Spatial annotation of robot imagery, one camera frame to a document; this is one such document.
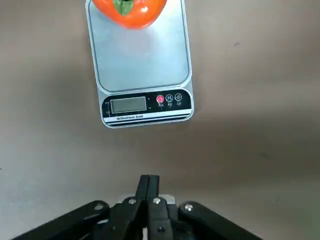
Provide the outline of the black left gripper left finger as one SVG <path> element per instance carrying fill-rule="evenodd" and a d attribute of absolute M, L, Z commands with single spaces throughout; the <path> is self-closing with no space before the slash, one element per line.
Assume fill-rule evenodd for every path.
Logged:
<path fill-rule="evenodd" d="M 34 229 L 16 236 L 15 240 L 128 240 L 141 239 L 139 214 L 144 210 L 150 176 L 141 175 L 135 195 L 110 207 L 95 200 L 67 212 Z"/>

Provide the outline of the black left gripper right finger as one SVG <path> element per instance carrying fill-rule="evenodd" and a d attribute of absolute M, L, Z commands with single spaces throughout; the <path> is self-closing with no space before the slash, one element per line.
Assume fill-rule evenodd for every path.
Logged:
<path fill-rule="evenodd" d="M 147 234 L 149 240 L 260 240 L 208 207 L 186 201 L 168 204 L 159 196 L 160 177 L 149 175 Z"/>

